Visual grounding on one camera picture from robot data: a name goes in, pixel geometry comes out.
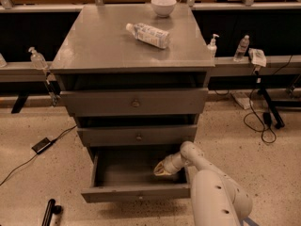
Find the drawer knob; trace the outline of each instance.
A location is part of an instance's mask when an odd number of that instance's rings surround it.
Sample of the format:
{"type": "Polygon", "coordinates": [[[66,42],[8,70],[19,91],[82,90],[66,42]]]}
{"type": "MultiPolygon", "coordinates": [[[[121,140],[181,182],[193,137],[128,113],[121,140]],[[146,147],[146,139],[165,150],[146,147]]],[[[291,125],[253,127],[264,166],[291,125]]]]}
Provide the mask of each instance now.
{"type": "Polygon", "coordinates": [[[137,135],[137,136],[135,137],[135,139],[138,140],[138,141],[140,141],[140,140],[142,140],[142,136],[139,134],[139,135],[137,135]]]}
{"type": "Polygon", "coordinates": [[[140,107],[140,103],[137,99],[132,101],[132,107],[140,107]]]}

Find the plastic bottle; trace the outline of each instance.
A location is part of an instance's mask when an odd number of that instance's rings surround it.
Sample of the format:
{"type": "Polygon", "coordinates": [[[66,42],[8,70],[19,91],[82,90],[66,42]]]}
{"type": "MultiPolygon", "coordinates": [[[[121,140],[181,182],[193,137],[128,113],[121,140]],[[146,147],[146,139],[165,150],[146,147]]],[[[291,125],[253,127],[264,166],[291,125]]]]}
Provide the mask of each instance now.
{"type": "Polygon", "coordinates": [[[216,42],[215,38],[219,38],[219,36],[217,34],[213,34],[213,38],[211,39],[210,43],[207,45],[211,53],[211,58],[215,57],[216,50],[217,50],[217,47],[215,45],[216,42]]]}
{"type": "Polygon", "coordinates": [[[249,43],[250,43],[249,36],[245,35],[238,44],[236,53],[234,55],[235,62],[239,62],[243,59],[249,43]]]}
{"type": "Polygon", "coordinates": [[[3,56],[0,54],[0,68],[7,66],[6,60],[3,58],[3,56]]]}
{"type": "Polygon", "coordinates": [[[32,53],[30,59],[37,70],[46,70],[49,68],[44,56],[35,50],[35,47],[30,47],[28,52],[32,53]]]}
{"type": "Polygon", "coordinates": [[[137,40],[161,49],[166,49],[170,42],[169,32],[146,24],[126,24],[126,30],[131,32],[137,40]]]}

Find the drawer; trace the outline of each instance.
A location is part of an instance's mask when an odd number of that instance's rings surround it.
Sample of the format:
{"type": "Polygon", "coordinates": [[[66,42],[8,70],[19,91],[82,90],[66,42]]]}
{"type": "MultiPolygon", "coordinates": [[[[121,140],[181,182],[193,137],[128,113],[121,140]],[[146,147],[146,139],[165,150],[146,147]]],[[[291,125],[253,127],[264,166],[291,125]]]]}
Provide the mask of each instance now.
{"type": "Polygon", "coordinates": [[[157,177],[155,166],[179,145],[104,147],[96,152],[91,187],[82,190],[86,202],[189,198],[186,169],[157,177]]]}
{"type": "Polygon", "coordinates": [[[196,125],[79,128],[78,134],[88,147],[118,145],[181,144],[194,141],[196,125]]]}
{"type": "Polygon", "coordinates": [[[75,117],[199,114],[208,89],[63,91],[61,98],[75,117]]]}

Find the cabinet top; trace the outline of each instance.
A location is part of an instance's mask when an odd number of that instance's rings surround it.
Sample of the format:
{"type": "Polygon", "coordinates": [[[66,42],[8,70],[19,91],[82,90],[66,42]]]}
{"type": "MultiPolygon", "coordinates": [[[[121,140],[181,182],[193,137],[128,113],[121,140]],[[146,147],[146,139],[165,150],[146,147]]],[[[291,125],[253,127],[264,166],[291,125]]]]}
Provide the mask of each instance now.
{"type": "Polygon", "coordinates": [[[85,6],[57,52],[54,73],[139,72],[205,69],[214,65],[194,15],[178,4],[167,18],[151,4],[85,6]],[[136,40],[126,24],[143,23],[169,31],[165,50],[136,40]]]}

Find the white bowl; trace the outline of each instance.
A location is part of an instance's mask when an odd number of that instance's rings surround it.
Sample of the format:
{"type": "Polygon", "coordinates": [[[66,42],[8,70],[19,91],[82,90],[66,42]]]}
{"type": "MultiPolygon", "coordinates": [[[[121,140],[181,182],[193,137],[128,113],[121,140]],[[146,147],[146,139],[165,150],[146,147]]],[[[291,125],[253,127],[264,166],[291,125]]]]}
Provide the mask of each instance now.
{"type": "Polygon", "coordinates": [[[159,17],[168,17],[177,4],[176,0],[151,0],[150,2],[159,17]]]}

